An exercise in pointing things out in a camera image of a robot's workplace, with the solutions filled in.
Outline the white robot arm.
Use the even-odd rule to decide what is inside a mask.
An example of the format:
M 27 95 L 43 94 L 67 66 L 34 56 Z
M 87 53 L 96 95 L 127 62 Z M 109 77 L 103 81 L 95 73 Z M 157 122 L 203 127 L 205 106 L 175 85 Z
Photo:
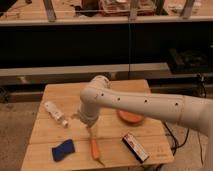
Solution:
M 124 92 L 110 88 L 103 75 L 95 76 L 80 91 L 76 112 L 80 121 L 93 126 L 101 108 L 112 108 L 196 130 L 208 137 L 202 171 L 213 171 L 213 99 L 176 94 Z

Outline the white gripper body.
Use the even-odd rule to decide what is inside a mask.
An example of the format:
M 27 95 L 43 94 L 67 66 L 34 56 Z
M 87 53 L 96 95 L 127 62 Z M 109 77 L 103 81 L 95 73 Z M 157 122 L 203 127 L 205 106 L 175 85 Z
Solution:
M 74 113 L 71 116 L 72 119 L 78 119 L 82 123 L 84 123 L 87 127 L 92 127 L 98 120 L 98 118 L 87 117 L 81 113 Z

